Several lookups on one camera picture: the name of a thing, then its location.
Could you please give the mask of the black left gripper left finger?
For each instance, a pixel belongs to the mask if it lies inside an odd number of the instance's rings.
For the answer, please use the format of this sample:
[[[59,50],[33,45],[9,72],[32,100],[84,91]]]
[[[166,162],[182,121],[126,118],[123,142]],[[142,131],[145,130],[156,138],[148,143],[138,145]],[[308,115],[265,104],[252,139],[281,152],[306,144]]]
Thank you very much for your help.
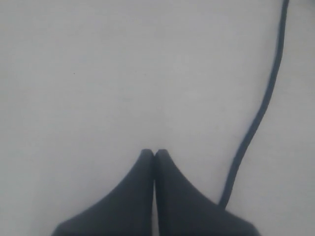
[[[154,154],[140,152],[124,179],[103,199],[62,222],[55,236],[150,236],[152,235]]]

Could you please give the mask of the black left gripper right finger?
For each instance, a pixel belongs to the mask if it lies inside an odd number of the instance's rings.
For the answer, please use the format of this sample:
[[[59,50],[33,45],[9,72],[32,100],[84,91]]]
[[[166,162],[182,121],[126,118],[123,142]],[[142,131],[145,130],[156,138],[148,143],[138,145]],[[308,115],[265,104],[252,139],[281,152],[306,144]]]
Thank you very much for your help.
[[[169,152],[155,154],[155,188],[161,236],[257,236],[256,227],[207,199],[181,173]]]

